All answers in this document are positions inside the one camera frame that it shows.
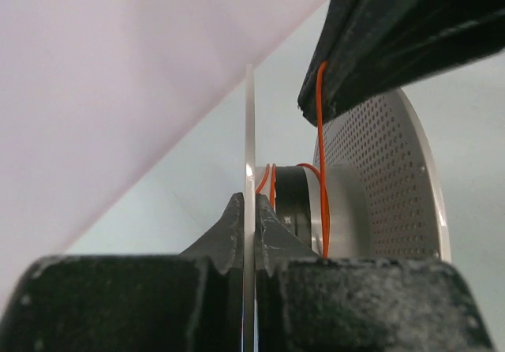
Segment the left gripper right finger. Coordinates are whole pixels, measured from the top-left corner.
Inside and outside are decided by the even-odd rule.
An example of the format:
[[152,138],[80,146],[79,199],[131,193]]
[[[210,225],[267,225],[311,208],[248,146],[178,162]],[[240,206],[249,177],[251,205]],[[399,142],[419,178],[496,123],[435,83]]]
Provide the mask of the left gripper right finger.
[[466,281],[439,260],[324,259],[256,197],[261,351],[490,351]]

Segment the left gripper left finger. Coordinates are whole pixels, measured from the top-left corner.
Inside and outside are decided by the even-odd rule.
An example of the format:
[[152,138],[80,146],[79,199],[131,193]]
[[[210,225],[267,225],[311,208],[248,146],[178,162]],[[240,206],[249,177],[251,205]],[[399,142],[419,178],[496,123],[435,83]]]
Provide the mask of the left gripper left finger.
[[182,253],[53,255],[21,276],[4,351],[239,351],[244,197]]

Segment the white cable spool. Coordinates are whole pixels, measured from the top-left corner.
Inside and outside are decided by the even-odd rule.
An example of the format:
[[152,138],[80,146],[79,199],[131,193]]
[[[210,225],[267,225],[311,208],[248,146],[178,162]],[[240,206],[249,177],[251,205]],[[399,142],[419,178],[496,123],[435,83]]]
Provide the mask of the white cable spool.
[[256,197],[324,259],[448,263],[451,248],[432,153],[401,90],[320,125],[312,164],[256,169],[254,76],[246,75],[243,348],[258,347]]

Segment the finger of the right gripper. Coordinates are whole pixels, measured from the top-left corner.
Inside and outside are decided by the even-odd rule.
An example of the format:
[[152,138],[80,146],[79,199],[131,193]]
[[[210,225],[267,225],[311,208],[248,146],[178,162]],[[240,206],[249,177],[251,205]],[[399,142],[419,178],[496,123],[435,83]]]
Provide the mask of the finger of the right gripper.
[[329,56],[325,118],[504,49],[504,0],[359,0]]
[[317,122],[316,81],[319,68],[328,60],[334,49],[354,3],[355,0],[330,0],[329,2],[324,25],[297,98],[303,117],[312,125],[316,125]]

